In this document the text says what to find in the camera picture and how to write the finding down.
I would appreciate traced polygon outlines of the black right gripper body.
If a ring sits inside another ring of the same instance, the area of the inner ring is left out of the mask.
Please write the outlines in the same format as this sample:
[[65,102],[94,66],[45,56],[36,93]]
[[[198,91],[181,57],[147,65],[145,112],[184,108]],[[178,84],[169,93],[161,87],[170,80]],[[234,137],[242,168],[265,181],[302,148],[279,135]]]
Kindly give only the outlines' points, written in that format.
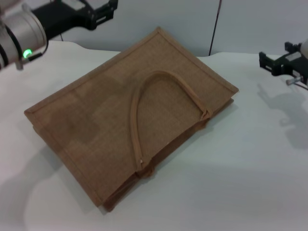
[[300,78],[302,83],[307,83],[308,59],[298,51],[286,54],[274,60],[271,73],[273,76],[289,75],[293,78]]

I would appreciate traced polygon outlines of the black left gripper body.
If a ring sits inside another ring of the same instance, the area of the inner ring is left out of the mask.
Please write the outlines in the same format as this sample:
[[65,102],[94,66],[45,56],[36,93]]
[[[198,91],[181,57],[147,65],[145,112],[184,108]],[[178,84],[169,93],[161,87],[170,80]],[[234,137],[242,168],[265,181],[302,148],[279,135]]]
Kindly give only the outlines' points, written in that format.
[[47,40],[75,27],[94,30],[94,9],[92,7],[75,10],[63,0],[54,0],[32,10],[32,13],[43,26]]

